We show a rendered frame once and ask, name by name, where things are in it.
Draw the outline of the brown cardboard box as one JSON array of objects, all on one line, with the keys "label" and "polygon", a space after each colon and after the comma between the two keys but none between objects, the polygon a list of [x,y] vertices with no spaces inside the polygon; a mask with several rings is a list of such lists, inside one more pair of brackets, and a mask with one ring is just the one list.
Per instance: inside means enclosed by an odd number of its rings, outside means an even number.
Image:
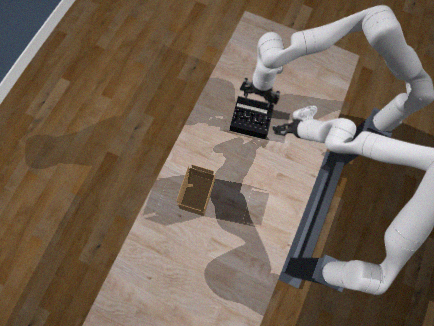
[{"label": "brown cardboard box", "polygon": [[176,201],[180,209],[204,216],[215,183],[214,171],[191,165],[192,168],[187,168]]}]

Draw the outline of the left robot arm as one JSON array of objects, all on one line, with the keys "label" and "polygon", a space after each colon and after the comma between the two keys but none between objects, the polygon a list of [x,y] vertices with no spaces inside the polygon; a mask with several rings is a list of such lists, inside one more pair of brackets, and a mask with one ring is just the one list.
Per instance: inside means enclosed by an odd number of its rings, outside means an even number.
[{"label": "left robot arm", "polygon": [[293,113],[293,117],[301,121],[298,125],[300,138],[325,143],[334,153],[357,154],[426,171],[414,196],[385,232],[386,259],[381,264],[361,260],[331,261],[323,268],[328,284],[381,295],[434,227],[434,148],[368,131],[361,132],[352,141],[356,133],[354,122],[345,118],[318,121],[313,119],[316,112],[316,106],[308,106]]}]

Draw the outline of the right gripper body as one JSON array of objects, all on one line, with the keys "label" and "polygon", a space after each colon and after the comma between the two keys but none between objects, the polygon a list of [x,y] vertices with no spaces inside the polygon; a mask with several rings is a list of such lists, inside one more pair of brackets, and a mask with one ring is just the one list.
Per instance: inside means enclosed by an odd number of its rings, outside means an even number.
[{"label": "right gripper body", "polygon": [[[251,90],[254,90],[256,93],[255,94],[257,94],[257,95],[259,95],[259,96],[261,96],[261,95],[266,95],[266,96],[269,96],[269,95],[271,95],[272,93],[270,92],[271,91],[271,89],[272,88],[270,88],[269,90],[259,90],[259,89],[257,89],[254,85],[253,85],[253,82],[249,85],[250,86],[250,88],[251,88]],[[270,93],[269,93],[270,92]],[[269,93],[269,94],[267,94],[267,93]],[[261,96],[262,97],[262,96]]]}]

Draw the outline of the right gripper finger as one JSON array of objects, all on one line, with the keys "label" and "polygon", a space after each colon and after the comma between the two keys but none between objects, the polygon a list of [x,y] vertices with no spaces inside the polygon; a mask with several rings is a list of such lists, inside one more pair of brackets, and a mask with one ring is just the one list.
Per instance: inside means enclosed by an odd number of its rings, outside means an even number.
[{"label": "right gripper finger", "polygon": [[254,90],[251,90],[250,86],[247,86],[247,85],[250,85],[252,83],[252,82],[249,82],[247,80],[248,80],[248,78],[245,78],[244,81],[243,81],[243,83],[242,83],[242,85],[241,85],[241,87],[240,87],[240,90],[244,91],[245,98],[247,98],[248,93],[249,94],[256,93]]},{"label": "right gripper finger", "polygon": [[[272,95],[268,96],[268,97],[265,94],[261,95],[262,97],[264,97],[264,99],[266,101],[268,101],[267,107],[271,106],[272,103],[274,103],[275,105],[277,105],[277,103],[278,103],[277,101],[278,101],[279,96],[280,96],[280,91],[277,91],[277,92],[272,91],[271,93],[272,93]],[[270,100],[270,97],[271,97],[271,100]]]}]

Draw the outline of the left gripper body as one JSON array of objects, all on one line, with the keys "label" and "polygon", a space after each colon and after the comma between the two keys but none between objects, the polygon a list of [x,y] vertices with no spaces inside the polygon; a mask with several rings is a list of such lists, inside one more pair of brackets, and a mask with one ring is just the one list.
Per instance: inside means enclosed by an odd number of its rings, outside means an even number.
[{"label": "left gripper body", "polygon": [[[288,133],[293,133],[297,138],[300,138],[299,135],[298,135],[298,125],[299,125],[300,122],[301,122],[301,121],[297,119],[297,120],[295,121],[294,125],[288,126],[287,129],[290,129],[290,130],[291,130],[291,131],[288,132]],[[293,127],[292,127],[292,126],[293,126]],[[302,138],[300,138],[300,139],[302,139]]]}]

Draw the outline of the black lighting desk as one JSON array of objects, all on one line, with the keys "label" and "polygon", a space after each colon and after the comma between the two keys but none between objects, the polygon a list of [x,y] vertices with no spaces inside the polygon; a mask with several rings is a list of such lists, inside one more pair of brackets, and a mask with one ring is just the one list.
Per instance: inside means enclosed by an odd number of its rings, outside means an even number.
[{"label": "black lighting desk", "polygon": [[238,96],[229,131],[266,139],[274,107],[267,105]]}]

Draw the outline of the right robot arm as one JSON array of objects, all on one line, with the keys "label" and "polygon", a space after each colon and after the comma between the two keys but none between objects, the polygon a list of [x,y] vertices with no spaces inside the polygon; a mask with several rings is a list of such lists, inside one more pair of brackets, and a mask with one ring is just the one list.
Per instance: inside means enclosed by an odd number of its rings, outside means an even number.
[{"label": "right robot arm", "polygon": [[392,131],[406,117],[434,100],[434,87],[416,52],[407,45],[396,16],[386,5],[374,6],[333,23],[296,32],[291,36],[292,44],[287,49],[284,49],[279,34],[264,34],[258,42],[253,85],[259,90],[269,90],[285,64],[301,56],[324,51],[345,35],[357,31],[364,32],[369,44],[385,59],[397,79],[407,80],[407,93],[396,96],[373,118],[378,130]]}]

